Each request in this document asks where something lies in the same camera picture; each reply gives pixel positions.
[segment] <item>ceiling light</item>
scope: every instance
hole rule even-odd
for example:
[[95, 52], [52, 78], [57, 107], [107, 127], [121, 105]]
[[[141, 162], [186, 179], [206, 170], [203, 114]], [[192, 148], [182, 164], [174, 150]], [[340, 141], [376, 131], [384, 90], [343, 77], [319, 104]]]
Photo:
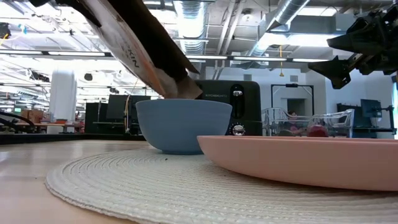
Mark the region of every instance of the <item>ceiling light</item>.
[[29, 101], [29, 100], [17, 100], [17, 101], [20, 103], [31, 103], [31, 101]]
[[271, 58], [271, 57], [234, 57], [233, 60], [240, 61], [257, 61], [257, 62], [286, 62], [286, 58]]
[[104, 57], [102, 52], [49, 52], [50, 55], [64, 55], [64, 56], [99, 56]]
[[293, 62], [326, 62], [327, 59], [293, 58]]
[[14, 108], [14, 105], [0, 105], [0, 108]]
[[287, 40], [287, 45], [302, 47], [329, 47], [327, 40], [338, 35], [294, 34]]
[[2, 84], [3, 86], [28, 86], [28, 87], [35, 87], [35, 86], [37, 86], [36, 84], [25, 84], [25, 83], [21, 83], [21, 84], [18, 84], [18, 83], [4, 83], [4, 84]]
[[37, 50], [0, 50], [0, 54], [31, 54], [31, 55], [39, 54], [39, 55], [41, 55], [42, 52], [37, 51]]
[[226, 60], [227, 56], [217, 55], [186, 55], [188, 59], [209, 59], [209, 60]]
[[198, 59], [190, 59], [190, 62], [198, 62], [198, 63], [205, 63], [206, 60], [198, 60]]
[[155, 4], [155, 5], [160, 5], [160, 1], [144, 1], [144, 4]]

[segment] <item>black equipment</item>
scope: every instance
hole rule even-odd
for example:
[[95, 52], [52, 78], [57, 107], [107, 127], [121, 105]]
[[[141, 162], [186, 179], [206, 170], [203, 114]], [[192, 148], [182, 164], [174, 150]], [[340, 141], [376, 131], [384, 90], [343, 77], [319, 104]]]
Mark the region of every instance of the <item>black equipment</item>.
[[[394, 126], [394, 108], [392, 106], [389, 106], [388, 108], [381, 108], [381, 106], [380, 108], [376, 108], [377, 106], [379, 106], [379, 102], [377, 100], [363, 100], [362, 106], [349, 106], [338, 103], [337, 111], [342, 112], [348, 109], [354, 109], [353, 138], [377, 138], [376, 133], [392, 133], [395, 135], [397, 133], [397, 129]], [[369, 108], [370, 111], [374, 111], [374, 109], [376, 109], [376, 111], [388, 111], [390, 128], [380, 128], [373, 125], [371, 118], [378, 118], [379, 115], [374, 116], [373, 113], [367, 113]]]
[[232, 105], [227, 135], [262, 136], [260, 86], [249, 81], [196, 80], [198, 99]]
[[312, 62], [312, 69], [331, 80], [334, 89], [351, 81], [349, 73], [358, 69], [363, 75], [383, 71], [391, 75], [398, 70], [398, 6], [372, 11], [360, 17], [345, 35], [328, 40], [329, 47], [355, 53], [348, 60], [338, 57], [327, 62]]
[[382, 118], [381, 102], [378, 100], [361, 100], [362, 116], [365, 118]]
[[150, 100], [150, 96], [128, 96], [110, 95], [109, 103], [87, 103], [85, 133], [89, 134], [125, 134], [126, 128], [129, 134], [139, 135], [136, 103], [143, 100]]
[[9, 39], [11, 37], [11, 31], [7, 22], [0, 22], [0, 39]]

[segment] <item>woven placemat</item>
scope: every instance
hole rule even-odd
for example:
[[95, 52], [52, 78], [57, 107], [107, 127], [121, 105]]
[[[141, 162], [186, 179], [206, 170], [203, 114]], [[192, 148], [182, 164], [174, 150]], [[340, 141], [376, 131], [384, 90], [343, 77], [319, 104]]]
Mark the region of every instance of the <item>woven placemat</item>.
[[76, 206], [139, 223], [398, 222], [396, 192], [283, 184], [152, 149], [69, 162], [46, 185]]

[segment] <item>ventilation duct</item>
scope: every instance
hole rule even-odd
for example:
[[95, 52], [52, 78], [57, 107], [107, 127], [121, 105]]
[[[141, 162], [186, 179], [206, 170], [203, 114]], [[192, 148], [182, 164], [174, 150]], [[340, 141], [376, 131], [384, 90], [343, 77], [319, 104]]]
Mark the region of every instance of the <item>ventilation duct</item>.
[[[174, 1], [178, 15], [179, 36], [188, 39], [203, 39], [205, 37], [207, 3], [200, 1]], [[185, 54], [205, 53], [205, 43], [200, 40], [181, 40], [181, 49]], [[200, 71], [200, 63], [195, 64]]]
[[310, 0], [280, 0], [278, 8], [266, 15], [265, 23], [260, 25], [266, 28], [266, 33], [259, 39], [253, 49], [248, 52], [247, 56], [262, 56], [268, 46], [270, 46], [271, 40], [275, 43], [273, 34], [268, 32], [283, 25], [287, 25], [287, 28], [285, 28], [287, 30], [284, 31], [289, 31], [290, 22], [292, 22], [308, 2], [310, 2]]

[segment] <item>pink plate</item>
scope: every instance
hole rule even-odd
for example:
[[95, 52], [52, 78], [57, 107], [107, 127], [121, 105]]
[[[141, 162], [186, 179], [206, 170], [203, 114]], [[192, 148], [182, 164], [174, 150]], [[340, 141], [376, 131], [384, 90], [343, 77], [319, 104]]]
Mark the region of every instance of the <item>pink plate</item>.
[[398, 141], [199, 136], [209, 160], [269, 180], [358, 190], [398, 190]]

